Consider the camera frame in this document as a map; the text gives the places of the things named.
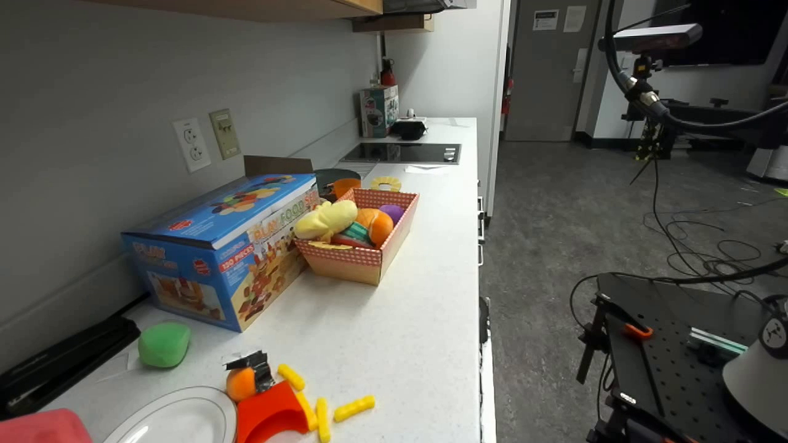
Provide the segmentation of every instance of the yellow toy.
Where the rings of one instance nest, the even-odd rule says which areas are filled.
[[[292,364],[279,364],[276,374],[283,377],[297,390],[305,389],[305,378]]]
[[[399,181],[399,177],[395,177],[395,174],[383,174],[383,177],[374,177],[374,179],[371,181],[371,188],[399,192],[399,188],[401,188],[401,181]]]
[[[298,403],[302,403],[302,407],[303,407],[308,430],[316,430],[318,415],[316,415],[316,407],[311,406],[311,398],[305,398],[303,390],[297,390],[297,398],[298,398]]]
[[[329,400],[318,398],[318,441],[330,443],[330,420],[329,420]]]
[[[326,202],[326,203],[316,207],[313,212],[303,214],[294,223],[294,234],[305,240],[320,238],[320,240],[330,243],[330,238],[337,232],[345,232],[355,222],[358,212],[361,208],[355,207],[353,198],[341,198],[335,203]]]
[[[343,423],[362,410],[371,410],[374,407],[374,396],[362,396],[362,398],[355,398],[351,403],[343,403],[341,407],[335,407],[335,423]]]

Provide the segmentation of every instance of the basket of toy food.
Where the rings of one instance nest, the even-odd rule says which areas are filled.
[[[378,284],[411,232],[417,195],[353,188],[294,223],[313,273]]]

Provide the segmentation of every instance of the black appliance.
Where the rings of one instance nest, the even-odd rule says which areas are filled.
[[[361,143],[345,163],[462,163],[459,143]]]
[[[651,25],[697,22],[697,44],[660,53],[662,63],[765,63],[783,25],[787,0],[659,0]]]

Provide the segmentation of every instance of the wicker basket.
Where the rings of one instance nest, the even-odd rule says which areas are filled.
[[[320,248],[303,238],[297,238],[297,245],[313,273],[378,284],[411,232],[419,197],[383,188],[355,188],[347,197],[353,197],[361,208],[378,208],[383,203],[405,207],[401,219],[380,248]]]

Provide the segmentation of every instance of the orange toy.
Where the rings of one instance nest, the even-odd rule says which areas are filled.
[[[371,228],[371,223],[374,223],[378,216],[380,216],[380,208],[362,208],[361,207],[361,214],[355,216],[355,222],[362,223],[366,228]]]
[[[235,369],[228,374],[228,396],[233,400],[244,400],[251,398],[257,394],[257,377],[251,366],[244,369]]]
[[[243,400],[238,420],[238,443],[265,443],[283,430],[311,430],[305,410],[286,382]]]
[[[371,223],[371,240],[383,245],[395,228],[395,219],[387,212],[380,212],[378,219]]]
[[[351,188],[361,188],[362,186],[362,179],[358,177],[347,177],[347,179],[337,179],[330,184],[330,192],[343,198]]]

